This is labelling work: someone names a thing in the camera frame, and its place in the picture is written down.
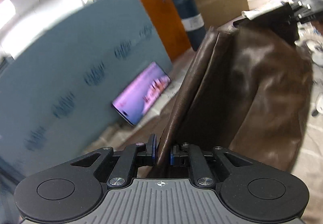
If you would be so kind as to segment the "brown leather jacket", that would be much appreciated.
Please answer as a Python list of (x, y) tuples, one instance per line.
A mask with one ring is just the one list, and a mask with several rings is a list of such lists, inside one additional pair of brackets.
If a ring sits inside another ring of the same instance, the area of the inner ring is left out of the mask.
[(166, 176), (174, 145), (233, 152), (291, 171), (303, 143), (313, 70), (284, 4), (210, 28), (176, 95), (151, 177)]

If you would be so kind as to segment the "dark teal thermos bottle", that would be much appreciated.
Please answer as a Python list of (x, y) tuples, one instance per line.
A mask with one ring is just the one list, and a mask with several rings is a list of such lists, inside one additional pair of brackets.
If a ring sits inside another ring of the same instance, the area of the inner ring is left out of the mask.
[(195, 0), (172, 0), (172, 2), (181, 18), (192, 49), (198, 51), (206, 35), (206, 28)]

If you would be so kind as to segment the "white printed tablecloth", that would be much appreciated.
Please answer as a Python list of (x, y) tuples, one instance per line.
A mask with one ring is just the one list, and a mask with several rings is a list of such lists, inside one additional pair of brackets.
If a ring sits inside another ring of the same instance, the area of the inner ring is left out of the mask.
[[(215, 29), (228, 28), (234, 23)], [(310, 199), (303, 220), (306, 223), (322, 223), (322, 22), (313, 21), (297, 26), (297, 32), (298, 39), (295, 44), (310, 54), (313, 80), (303, 143), (289, 172), (302, 179), (309, 188)], [(174, 84), (166, 90), (148, 117), (136, 128), (130, 128), (123, 122), (114, 123), (86, 150), (90, 152), (105, 146), (122, 150), (129, 144), (145, 142), (152, 133), (157, 135), (160, 143), (176, 95), (196, 54), (187, 52), (176, 62), (171, 73)]]

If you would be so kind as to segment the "orange box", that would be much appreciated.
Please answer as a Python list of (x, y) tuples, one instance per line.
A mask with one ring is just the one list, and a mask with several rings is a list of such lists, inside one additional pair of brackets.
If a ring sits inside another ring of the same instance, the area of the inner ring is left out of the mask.
[(190, 47), (188, 36), (172, 0), (140, 0), (171, 61)]

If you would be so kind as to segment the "grey-blue box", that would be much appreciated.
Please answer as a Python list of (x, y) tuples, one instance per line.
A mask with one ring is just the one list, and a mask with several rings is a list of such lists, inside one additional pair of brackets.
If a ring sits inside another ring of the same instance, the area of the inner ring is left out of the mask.
[(70, 15), (1, 75), (1, 158), (31, 174), (76, 157), (152, 62), (172, 67), (140, 0), (99, 0)]

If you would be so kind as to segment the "smartphone with lit screen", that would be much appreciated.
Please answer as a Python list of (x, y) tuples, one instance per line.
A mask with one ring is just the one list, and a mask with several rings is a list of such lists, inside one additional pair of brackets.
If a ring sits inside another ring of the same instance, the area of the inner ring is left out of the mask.
[(112, 101), (112, 107), (130, 125), (136, 126), (170, 83), (170, 77), (152, 62)]

